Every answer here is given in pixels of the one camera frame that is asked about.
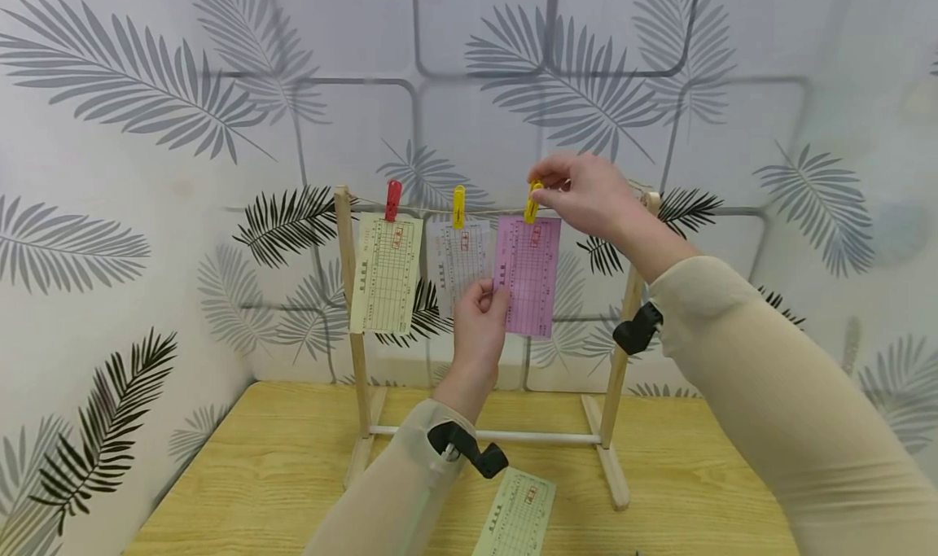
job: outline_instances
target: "beige sleeve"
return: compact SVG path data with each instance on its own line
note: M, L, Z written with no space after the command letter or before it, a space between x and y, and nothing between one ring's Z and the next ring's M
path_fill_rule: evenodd
M433 449L427 432L462 415L434 400L421 401L388 447L346 490L322 520L303 556L419 556L464 457L450 462Z
M728 265L651 286L661 342L775 494L804 556L938 554L938 493L876 409Z

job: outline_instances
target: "red clothespin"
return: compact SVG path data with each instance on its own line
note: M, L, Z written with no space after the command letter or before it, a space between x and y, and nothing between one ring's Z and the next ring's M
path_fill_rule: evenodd
M398 180L388 182L388 203L384 205L384 220L394 222L397 218L397 206L401 205L403 186Z

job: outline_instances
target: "black clip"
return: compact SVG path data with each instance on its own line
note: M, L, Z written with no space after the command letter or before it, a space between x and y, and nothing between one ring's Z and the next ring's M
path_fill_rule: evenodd
M661 312L651 302L644 304L635 317L622 322L612 332L612 339L628 354L636 354L648 348L651 338L664 322Z
M508 466L508 457L497 444L489 444L486 450L479 451L476 439L464 431L456 422L443 422L427 432L427 440L438 452L443 453L450 444L459 451L487 479L498 475Z

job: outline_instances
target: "wooden table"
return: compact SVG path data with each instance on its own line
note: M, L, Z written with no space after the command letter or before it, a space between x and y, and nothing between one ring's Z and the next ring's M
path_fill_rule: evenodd
M426 396L391 388L382 423ZM580 397L558 393L495 392L479 426L588 431ZM351 387L252 385L124 555L296 556L342 493L356 433ZM502 446L512 466L557 484L544 555L797 555L777 503L703 401L625 397L613 444L632 492L624 512L612 510L595 451ZM427 554L470 555L500 482L464 469Z

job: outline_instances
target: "wallpaper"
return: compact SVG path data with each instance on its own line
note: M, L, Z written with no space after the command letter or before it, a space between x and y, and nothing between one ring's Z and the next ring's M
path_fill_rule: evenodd
M661 192L938 477L932 1L0 0L0 556L118 554L248 384L353 383L335 186L520 209L557 150ZM563 228L498 387L604 391L628 272ZM423 276L371 384L449 370ZM699 396L660 348L624 394Z

